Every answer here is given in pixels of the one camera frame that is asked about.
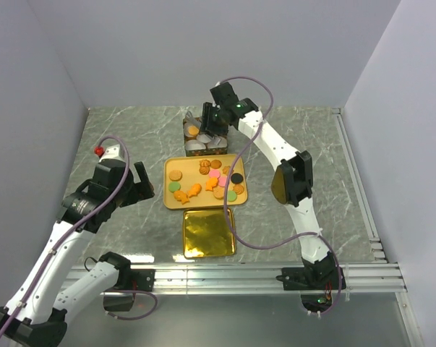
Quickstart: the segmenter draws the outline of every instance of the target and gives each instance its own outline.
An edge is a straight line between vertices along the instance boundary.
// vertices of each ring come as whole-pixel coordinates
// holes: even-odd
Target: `food tray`
[[[223,206],[223,200],[218,200],[213,196],[213,192],[208,192],[205,190],[205,183],[210,178],[208,175],[202,175],[199,172],[200,169],[200,161],[204,159],[208,159],[209,161],[219,160],[222,162],[222,166],[219,168],[219,171],[222,174],[222,170],[224,166],[230,166],[234,161],[236,155],[235,154],[225,154],[225,155],[207,155],[207,156],[198,156],[198,157],[183,157],[183,158],[170,158],[165,162],[165,171],[164,171],[164,181],[163,181],[163,203],[170,210],[179,210],[186,208],[194,208],[194,207],[215,207],[215,206]],[[182,204],[180,201],[174,199],[173,193],[168,190],[168,185],[171,183],[169,179],[169,173],[172,170],[180,170],[182,172],[182,179],[179,181],[181,184],[181,190],[187,193],[193,184],[201,184],[202,191],[198,194],[197,197],[190,197],[189,202]],[[237,199],[233,202],[228,202],[227,205],[241,205],[248,199],[247,193],[247,182],[245,180],[245,172],[244,172],[244,162],[240,158],[237,161],[237,164],[234,168],[235,174],[241,174],[244,178],[244,181],[241,185],[244,187],[244,192],[237,195]],[[232,190],[234,184],[231,182],[229,184],[229,190]]]

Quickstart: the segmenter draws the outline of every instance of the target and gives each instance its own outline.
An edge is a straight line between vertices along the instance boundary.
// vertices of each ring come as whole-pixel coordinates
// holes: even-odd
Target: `small box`
[[[186,123],[187,123],[187,120],[184,118],[182,120],[182,129],[184,129]],[[208,148],[208,144],[203,144],[205,146],[204,149],[199,149],[199,150],[186,149],[186,143],[188,141],[191,141],[191,140],[198,141],[197,136],[187,137],[184,133],[184,149],[186,151],[186,157],[194,157],[194,156],[198,156],[198,155],[227,154],[227,150],[228,150],[227,135],[220,136],[221,139],[224,139],[226,141],[226,146],[224,146],[224,147]]]

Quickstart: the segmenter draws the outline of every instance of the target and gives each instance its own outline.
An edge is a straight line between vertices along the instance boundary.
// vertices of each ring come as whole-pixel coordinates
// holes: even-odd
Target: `pink cookie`
[[[226,185],[227,176],[221,176],[218,181],[218,186],[224,187]]]
[[[216,170],[216,169],[210,170],[210,177],[216,177],[218,179],[220,175],[221,175],[221,172],[219,172],[219,170]]]

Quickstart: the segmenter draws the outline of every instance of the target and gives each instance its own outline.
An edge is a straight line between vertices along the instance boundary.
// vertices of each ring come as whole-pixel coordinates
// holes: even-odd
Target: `cookie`
[[[216,177],[211,177],[206,181],[205,190],[209,192],[213,191],[213,188],[218,185],[218,179]]]
[[[218,181],[218,186],[224,187],[226,185],[227,176],[221,176]]]
[[[234,188],[232,190],[234,192],[236,192],[237,194],[241,194],[241,193],[243,193],[245,191],[245,188],[241,184],[235,184]]]
[[[215,168],[210,170],[210,177],[216,177],[218,179],[219,176],[221,176],[221,172],[219,172],[219,170],[216,170]]]
[[[174,193],[177,190],[181,189],[181,184],[179,182],[171,182],[170,184],[168,184],[168,190],[171,193]]]
[[[200,161],[200,166],[201,167],[207,167],[207,166],[210,166],[210,165],[211,165],[211,162],[208,159],[203,159],[203,160]]]
[[[237,193],[233,190],[227,191],[227,201],[233,202],[235,200],[237,200]]]
[[[172,181],[180,181],[182,178],[182,172],[179,170],[173,170],[169,173],[169,179]]]
[[[209,166],[200,166],[200,168],[198,169],[198,171],[199,171],[202,175],[208,175],[208,173],[210,172],[210,167],[209,167]]]
[[[213,189],[213,196],[218,200],[222,200],[224,198],[224,188],[216,187]]]
[[[187,197],[187,194],[184,193],[182,190],[176,190],[173,193],[174,199],[177,201],[180,201],[181,204],[185,204],[186,202],[189,202],[189,198]]]
[[[220,168],[222,165],[222,162],[220,162],[219,160],[213,160],[211,162],[211,168]]]
[[[226,176],[229,176],[229,171],[231,170],[230,166],[224,166],[223,167],[223,174],[225,174]]]
[[[200,184],[196,183],[187,192],[187,195],[189,195],[189,197],[196,197],[201,191],[202,191],[202,186]]]
[[[244,177],[240,173],[234,173],[231,176],[231,182],[233,184],[240,184],[244,181]]]
[[[191,127],[189,127],[189,128],[187,129],[187,131],[188,131],[189,134],[191,134],[192,136],[196,136],[196,135],[198,135],[198,133],[200,132],[199,129],[198,129],[195,125],[192,125]]]

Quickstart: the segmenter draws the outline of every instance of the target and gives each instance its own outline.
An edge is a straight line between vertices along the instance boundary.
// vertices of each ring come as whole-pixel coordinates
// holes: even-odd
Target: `orange cookie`
[[[189,198],[187,197],[187,194],[184,193],[182,190],[176,190],[173,193],[174,199],[177,201],[180,201],[181,204],[185,204],[186,202],[189,202]]]
[[[218,177],[211,177],[206,181],[205,190],[208,190],[209,192],[213,191],[213,188],[218,185]]]
[[[202,191],[202,186],[196,183],[187,192],[187,195],[189,195],[189,197],[196,197],[201,191]]]
[[[200,132],[199,129],[198,129],[195,125],[192,125],[190,128],[188,128],[187,131],[188,131],[189,134],[191,134],[192,136],[196,136],[196,135],[198,135],[198,133]]]
[[[241,194],[244,192],[245,188],[241,184],[235,184],[232,190],[235,191],[237,194]]]
[[[182,172],[179,170],[173,170],[169,173],[169,179],[172,181],[180,181],[182,178]]]
[[[208,167],[210,165],[211,165],[211,163],[207,159],[203,159],[203,160],[200,161],[200,167]]]
[[[231,170],[231,167],[230,166],[224,166],[223,167],[223,174],[225,174],[226,176],[230,176],[229,175],[229,170]]]
[[[222,162],[220,162],[219,160],[213,160],[213,161],[211,162],[211,168],[220,168],[221,165],[223,165],[223,164],[222,164]]]
[[[210,167],[209,166],[200,166],[200,168],[198,169],[198,171],[202,174],[202,175],[208,175],[210,173]]]
[[[216,187],[213,189],[213,196],[218,200],[222,200],[224,198],[224,188]]]

